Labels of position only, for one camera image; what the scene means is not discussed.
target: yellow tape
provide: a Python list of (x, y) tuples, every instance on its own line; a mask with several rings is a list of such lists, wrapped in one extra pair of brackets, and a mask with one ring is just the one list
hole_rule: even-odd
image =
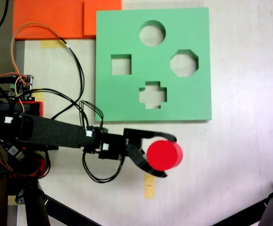
[(8, 196), (8, 205), (9, 206), (17, 206), (17, 203), (15, 201), (16, 196), (15, 195), (9, 195)]
[(41, 40), (40, 48), (67, 48), (61, 40)]
[(155, 176), (146, 173), (144, 176), (144, 198), (154, 199), (155, 197)]

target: red cylinder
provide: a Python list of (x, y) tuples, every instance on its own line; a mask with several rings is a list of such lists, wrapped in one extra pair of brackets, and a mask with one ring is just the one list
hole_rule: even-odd
[(147, 151), (149, 165), (159, 171), (169, 170), (182, 161), (182, 149), (176, 142), (158, 140), (152, 143)]

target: cross-shaped hole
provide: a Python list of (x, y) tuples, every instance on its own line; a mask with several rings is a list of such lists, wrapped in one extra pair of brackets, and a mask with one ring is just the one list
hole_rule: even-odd
[(146, 87), (140, 88), (140, 102), (146, 109), (160, 108), (161, 103), (166, 102), (166, 88), (160, 87), (158, 81), (146, 82)]

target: octagonal hole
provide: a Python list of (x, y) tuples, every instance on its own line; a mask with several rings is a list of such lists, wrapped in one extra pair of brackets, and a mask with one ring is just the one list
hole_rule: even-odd
[(178, 77), (192, 76), (199, 68), (199, 58), (189, 49), (180, 49), (171, 57), (170, 68)]
[(158, 46), (165, 39), (165, 27), (156, 20), (145, 22), (141, 26), (140, 40), (146, 46)]

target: square hole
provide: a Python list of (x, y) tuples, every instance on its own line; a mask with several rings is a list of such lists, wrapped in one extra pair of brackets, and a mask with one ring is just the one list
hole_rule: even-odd
[(131, 54), (111, 55), (111, 74), (112, 75), (132, 74)]

